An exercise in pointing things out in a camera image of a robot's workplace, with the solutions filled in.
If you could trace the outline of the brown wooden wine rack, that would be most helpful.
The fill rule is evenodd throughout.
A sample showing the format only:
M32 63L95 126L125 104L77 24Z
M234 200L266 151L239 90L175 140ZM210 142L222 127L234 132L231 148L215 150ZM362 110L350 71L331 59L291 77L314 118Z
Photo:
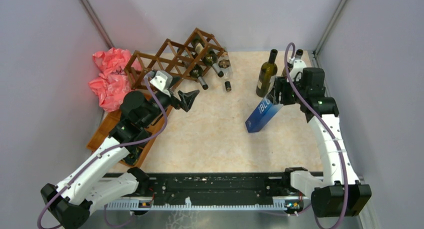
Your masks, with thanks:
M200 54L196 53L191 44L196 35L200 36L204 43L204 49ZM212 68L202 62L202 58L209 48L214 50L218 58L225 50L213 34L195 28L184 43L167 38L155 54L143 53L138 50L134 51L124 68L124 72L130 82L130 88L132 90L145 90L147 87L143 83L143 77L151 70L163 70L172 76L180 77L180 81L173 86L174 89L183 80L197 81L189 76L189 72L194 68L195 64L201 66L204 73L207 73ZM178 49L186 50L188 57L181 56L182 52L177 52ZM185 68L181 61L190 63L188 69Z

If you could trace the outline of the clear labelled liquor bottle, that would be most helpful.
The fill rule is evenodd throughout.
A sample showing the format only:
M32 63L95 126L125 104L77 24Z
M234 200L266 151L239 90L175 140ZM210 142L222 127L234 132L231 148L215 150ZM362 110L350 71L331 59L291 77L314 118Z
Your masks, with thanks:
M224 78L225 90L227 92L230 92L232 90L231 78L232 78L232 75L233 75L233 71L232 71L232 67L231 67L229 54L228 54L226 48L224 49L223 54L219 57L218 65L224 73L223 78Z

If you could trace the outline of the dark green wine bottle front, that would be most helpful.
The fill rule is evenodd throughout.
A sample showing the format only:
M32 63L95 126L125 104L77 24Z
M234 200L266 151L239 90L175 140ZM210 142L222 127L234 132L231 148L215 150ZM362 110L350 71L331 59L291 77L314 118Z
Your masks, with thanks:
M181 52L181 56L183 56L183 57L189 57L189 54L187 53L187 51L185 49L179 48L177 50L177 52L178 53ZM184 61L184 60L181 60L180 62L184 64L184 67L186 69L188 69L190 64L191 64L190 62L187 62L187 61ZM209 88L208 84L206 83L206 81L203 77L204 76L204 70L198 64L194 65L193 69L189 72L189 76L193 79L196 79L200 83L200 85L202 86L203 90L207 90Z

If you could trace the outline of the pink plastic bag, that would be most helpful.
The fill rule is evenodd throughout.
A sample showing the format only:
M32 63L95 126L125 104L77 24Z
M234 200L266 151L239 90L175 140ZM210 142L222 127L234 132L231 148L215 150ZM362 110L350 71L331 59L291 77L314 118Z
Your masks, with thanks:
M125 95L132 91L124 71L131 56L128 49L115 47L107 51L97 51L92 55L99 74L88 86L98 97L98 104L105 112L118 110Z

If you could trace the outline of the wooden compartment tray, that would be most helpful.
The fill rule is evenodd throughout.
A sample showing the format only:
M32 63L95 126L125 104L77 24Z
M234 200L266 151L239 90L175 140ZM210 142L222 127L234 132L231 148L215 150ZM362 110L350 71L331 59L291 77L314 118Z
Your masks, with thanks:
M91 137L88 144L86 145L86 147L89 150L94 152L97 148L100 147L100 145L103 143L104 139L109 135L109 132L116 126L116 124L121 119L121 114L122 114L122 112L121 112L120 109L107 113L107 115L104 117L104 120L101 122L100 126L98 127L98 129L96 130L96 132ZM155 134L162 128L162 126L164 125L164 122L165 122L165 120L164 120L163 116L161 115L160 118L155 121L155 123L151 124L146 129L146 131L150 134ZM155 140L156 140L156 138L153 138L153 139L149 140L145 145L139 145L138 146L136 152L142 152L143 162L144 162L145 158L147 157L147 154L149 153L150 149L152 148ZM140 167L142 165L141 164L140 166L129 166L128 164L126 164L123 161L123 159L119 162L121 164L127 166L127 167L130 167L130 168Z

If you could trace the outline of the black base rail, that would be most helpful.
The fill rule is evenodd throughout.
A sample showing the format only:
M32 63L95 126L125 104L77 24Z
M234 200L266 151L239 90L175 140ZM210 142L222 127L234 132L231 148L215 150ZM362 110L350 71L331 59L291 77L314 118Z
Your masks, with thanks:
M312 207L319 217L341 212L344 187L314 188L311 195L290 186L286 172L150 173L141 185L107 173L86 201L90 210L131 211L274 211L299 214Z

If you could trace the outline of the dark wine bottle back left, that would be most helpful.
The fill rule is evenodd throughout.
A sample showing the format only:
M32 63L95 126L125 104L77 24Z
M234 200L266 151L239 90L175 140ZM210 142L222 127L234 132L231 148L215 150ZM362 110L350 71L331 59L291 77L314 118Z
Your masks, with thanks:
M278 66L275 63L278 54L277 49L272 49L269 54L269 58L264 62L260 68L257 84L256 84L256 95L263 98L269 91L271 81L278 72Z

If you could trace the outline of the dark wine bottle back right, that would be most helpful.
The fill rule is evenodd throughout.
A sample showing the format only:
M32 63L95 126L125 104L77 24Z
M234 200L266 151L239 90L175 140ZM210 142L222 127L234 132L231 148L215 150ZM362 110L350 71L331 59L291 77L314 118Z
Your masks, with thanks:
M288 64L287 64L288 70L289 70L289 68L291 67L291 64L292 64L291 60L292 59L302 59L303 53L304 53L304 51L302 49L297 49L296 52L292 53L292 57L289 59Z

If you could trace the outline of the rolled dark belt lower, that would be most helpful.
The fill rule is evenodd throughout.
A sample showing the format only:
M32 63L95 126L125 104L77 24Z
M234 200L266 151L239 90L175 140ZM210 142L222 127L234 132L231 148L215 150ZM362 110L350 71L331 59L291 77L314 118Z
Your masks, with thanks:
M139 167L143 162L142 152L134 152L127 155L123 161L132 167Z

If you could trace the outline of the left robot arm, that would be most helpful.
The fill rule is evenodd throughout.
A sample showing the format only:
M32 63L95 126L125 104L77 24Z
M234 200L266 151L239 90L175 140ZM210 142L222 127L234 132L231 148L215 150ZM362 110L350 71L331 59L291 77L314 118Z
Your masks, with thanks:
M57 184L46 184L40 191L45 206L65 229L80 228L97 210L126 195L145 196L150 191L149 176L132 167L117 178L105 183L104 175L119 161L134 154L137 148L156 138L147 128L159 117L167 120L167 108L189 111L199 90L179 91L171 88L177 76L162 71L144 77L150 99L138 90L124 96L120 106L121 118L98 149L73 173Z

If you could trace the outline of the dark green wine bottle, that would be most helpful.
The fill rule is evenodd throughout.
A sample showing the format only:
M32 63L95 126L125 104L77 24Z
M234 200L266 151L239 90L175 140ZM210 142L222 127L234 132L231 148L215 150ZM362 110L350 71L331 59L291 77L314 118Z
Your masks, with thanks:
M205 44L203 40L198 35L196 35L194 39L191 41L191 45L193 46L197 54L200 54L202 50L205 48ZM201 60L206 66L212 67L219 78L222 78L224 76L224 72L220 69L218 65L218 56L212 48L209 48L207 50L207 52L205 53L205 55L203 56Z
M177 52L178 53L181 52L181 56L183 56L183 57L189 57L189 54L187 53L187 51L185 49L179 48L177 50ZM184 61L184 60L181 60L180 62L184 64L184 67L186 69L188 69L190 64L191 64L190 62L187 62L187 61ZM198 64L194 65L193 69L189 72L189 76L193 79L196 79L200 83L200 85L202 86L203 90L207 90L209 88L208 84L206 83L206 81L203 77L204 76L204 70Z

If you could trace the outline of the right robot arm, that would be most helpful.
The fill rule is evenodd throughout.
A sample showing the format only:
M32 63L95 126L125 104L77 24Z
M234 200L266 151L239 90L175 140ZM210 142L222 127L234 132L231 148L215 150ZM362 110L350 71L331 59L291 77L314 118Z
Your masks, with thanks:
M310 198L318 218L360 214L372 196L371 187L361 183L348 157L341 134L339 109L334 98L326 96L325 72L306 67L300 77L276 77L271 94L278 104L299 104L312 129L323 168L319 179L303 167L289 167L281 188L287 195L298 191Z

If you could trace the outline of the blue square glass bottle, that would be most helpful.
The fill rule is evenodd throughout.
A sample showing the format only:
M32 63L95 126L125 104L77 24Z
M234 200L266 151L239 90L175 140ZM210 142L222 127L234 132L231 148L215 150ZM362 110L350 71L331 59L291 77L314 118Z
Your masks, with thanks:
M256 133L261 131L282 107L283 104L274 104L272 96L265 96L245 121L247 132Z

